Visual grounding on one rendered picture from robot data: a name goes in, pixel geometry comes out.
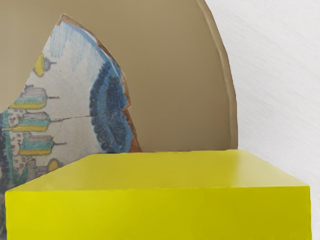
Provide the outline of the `tan plate with painted shard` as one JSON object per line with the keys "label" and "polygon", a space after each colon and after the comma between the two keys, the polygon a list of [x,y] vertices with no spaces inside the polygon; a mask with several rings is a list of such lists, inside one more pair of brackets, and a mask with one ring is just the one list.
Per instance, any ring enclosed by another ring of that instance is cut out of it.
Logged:
{"label": "tan plate with painted shard", "polygon": [[237,147],[205,0],[0,0],[0,236],[6,191],[88,155]]}

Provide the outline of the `yellow block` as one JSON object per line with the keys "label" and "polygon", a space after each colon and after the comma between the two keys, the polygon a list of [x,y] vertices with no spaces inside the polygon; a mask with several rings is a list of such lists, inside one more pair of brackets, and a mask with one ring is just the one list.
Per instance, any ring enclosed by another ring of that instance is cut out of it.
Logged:
{"label": "yellow block", "polygon": [[310,187],[245,150],[93,154],[5,206],[7,240],[312,240]]}

